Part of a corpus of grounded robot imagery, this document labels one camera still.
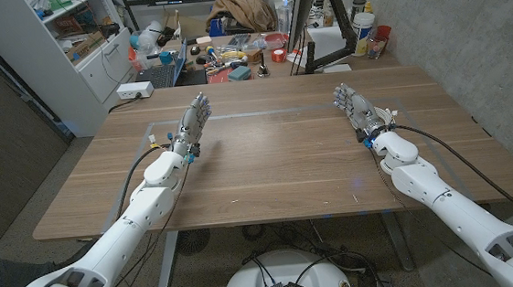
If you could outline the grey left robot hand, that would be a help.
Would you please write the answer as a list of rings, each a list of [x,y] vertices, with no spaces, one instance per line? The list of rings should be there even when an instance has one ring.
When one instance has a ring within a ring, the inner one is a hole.
[[[170,151],[181,156],[192,154],[194,157],[199,157],[199,140],[210,115],[211,110],[208,97],[203,92],[200,92],[190,102],[180,118],[175,137],[171,142]]]

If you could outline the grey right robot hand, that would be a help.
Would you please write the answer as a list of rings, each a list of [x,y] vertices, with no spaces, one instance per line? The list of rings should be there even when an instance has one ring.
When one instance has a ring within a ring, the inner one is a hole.
[[[390,109],[376,108],[347,84],[335,87],[333,94],[334,105],[349,118],[358,142],[366,146],[372,146],[375,139],[388,131],[395,121]]]

